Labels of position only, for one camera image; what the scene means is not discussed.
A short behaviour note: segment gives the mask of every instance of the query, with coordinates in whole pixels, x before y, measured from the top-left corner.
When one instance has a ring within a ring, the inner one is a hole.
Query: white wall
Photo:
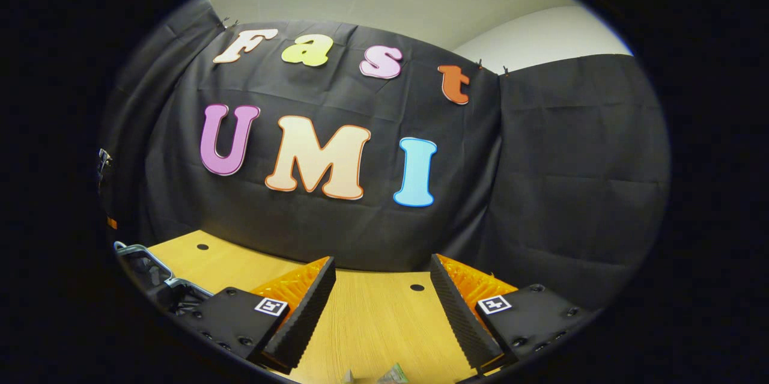
[[[623,53],[632,55],[605,23],[579,7],[556,7],[519,17],[483,33],[454,53],[497,74],[550,61]]]

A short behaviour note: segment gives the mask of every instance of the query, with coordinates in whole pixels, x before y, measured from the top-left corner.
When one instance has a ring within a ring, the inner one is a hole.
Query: foam letter
[[[329,53],[330,48],[334,45],[334,41],[331,37],[322,34],[308,34],[303,35],[296,40],[296,44],[286,47],[283,50],[281,58],[286,62],[302,62],[305,66],[322,66],[329,57],[326,56]]]
[[[241,49],[243,52],[251,52],[264,39],[271,39],[278,35],[276,29],[254,29],[241,31],[238,38],[221,55],[214,58],[215,63],[234,62],[240,58]]]
[[[406,152],[403,184],[400,192],[392,195],[392,198],[396,203],[406,207],[430,206],[434,201],[428,191],[430,159],[437,151],[437,145],[424,139],[403,138],[401,148]]]
[[[200,159],[203,160],[203,165],[207,170],[222,176],[236,173],[243,165],[248,132],[251,131],[253,120],[259,116],[259,108],[256,106],[236,108],[238,123],[233,137],[233,149],[230,150],[230,156],[222,157],[216,151],[216,141],[219,137],[222,118],[227,116],[228,111],[227,105],[210,105],[205,109],[205,124],[203,124],[203,136],[200,140]]]
[[[359,200],[363,189],[357,183],[360,173],[360,155],[363,144],[371,138],[368,129],[342,126],[321,149],[315,128],[309,118],[287,115],[278,120],[283,129],[283,140],[278,150],[275,171],[264,179],[270,189],[291,192],[297,181],[291,176],[294,162],[299,166],[299,176],[307,192],[318,187],[327,170],[329,182],[323,185],[323,193],[339,200]]]
[[[470,85],[470,78],[462,75],[459,66],[439,66],[437,71],[443,73],[442,89],[446,99],[457,105],[466,105],[467,94],[462,94],[462,84]]]
[[[363,54],[365,60],[360,62],[360,72],[373,78],[392,79],[401,73],[403,53],[395,47],[371,46]]]

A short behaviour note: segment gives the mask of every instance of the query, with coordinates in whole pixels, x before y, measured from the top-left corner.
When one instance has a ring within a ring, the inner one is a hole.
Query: orange soft pad
[[[291,309],[288,310],[288,315],[283,319],[281,326],[291,317],[299,303],[305,298],[307,290],[315,282],[315,278],[325,266],[326,261],[329,261],[329,256],[320,258],[318,261],[306,264],[299,267],[296,270],[290,271],[279,278],[275,278],[270,282],[265,283],[262,286],[251,291],[252,294],[257,296],[269,297],[270,299],[281,300],[288,303]]]
[[[492,275],[487,275],[459,261],[454,261],[454,259],[442,255],[437,255],[437,258],[440,259],[443,268],[451,277],[451,281],[459,289],[459,294],[462,294],[462,299],[467,303],[467,307],[473,311],[473,315],[484,328],[486,324],[483,324],[480,316],[475,312],[475,305],[478,301],[489,297],[503,296],[518,290],[513,285],[508,285]]]

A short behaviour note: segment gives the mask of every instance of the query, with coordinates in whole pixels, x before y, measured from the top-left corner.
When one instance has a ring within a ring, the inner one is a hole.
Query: wooden table
[[[198,249],[200,244],[208,249]],[[203,231],[149,249],[175,277],[214,294],[228,286],[251,291],[302,266]],[[290,376],[273,373],[304,384],[338,384],[352,370],[355,384],[369,384],[398,362],[414,384],[451,383],[475,375],[451,332],[429,272],[336,272],[337,282],[299,366]],[[414,291],[415,284],[425,289]]]

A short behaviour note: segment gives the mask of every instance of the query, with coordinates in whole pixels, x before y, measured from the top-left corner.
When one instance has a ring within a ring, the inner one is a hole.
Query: purple letter u
[[[251,123],[259,116],[259,108],[256,106],[239,106],[236,108],[236,135],[233,137],[233,149],[230,156],[222,157],[216,152],[216,141],[219,137],[219,126],[222,118],[227,116],[230,108],[227,105],[210,105],[205,109],[205,124],[203,125],[203,137],[200,140],[200,158],[207,170],[216,175],[228,176],[236,173],[243,165],[245,157],[245,144],[248,141],[248,132],[251,131]]]

